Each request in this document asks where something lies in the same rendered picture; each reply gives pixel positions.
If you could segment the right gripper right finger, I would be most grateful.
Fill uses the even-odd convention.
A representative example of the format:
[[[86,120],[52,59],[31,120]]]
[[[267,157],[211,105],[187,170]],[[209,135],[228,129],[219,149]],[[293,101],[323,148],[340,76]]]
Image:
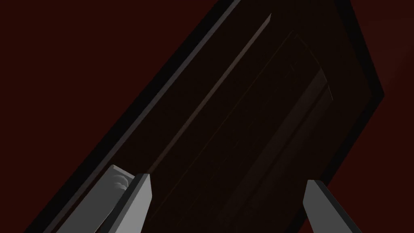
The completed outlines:
[[[320,180],[307,180],[302,203],[313,233],[362,233]]]

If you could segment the dark brown door leaf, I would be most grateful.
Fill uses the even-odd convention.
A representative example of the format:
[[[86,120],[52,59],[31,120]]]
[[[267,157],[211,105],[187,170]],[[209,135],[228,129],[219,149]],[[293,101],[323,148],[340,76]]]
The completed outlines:
[[[140,233],[297,233],[309,179],[330,179],[373,97],[351,0],[218,0],[139,95],[110,165],[149,173]]]

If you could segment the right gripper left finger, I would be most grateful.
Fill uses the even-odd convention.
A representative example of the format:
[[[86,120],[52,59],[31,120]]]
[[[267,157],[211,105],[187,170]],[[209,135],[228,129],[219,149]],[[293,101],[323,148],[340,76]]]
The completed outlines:
[[[151,200],[150,174],[138,174],[104,221],[101,233],[141,233]]]

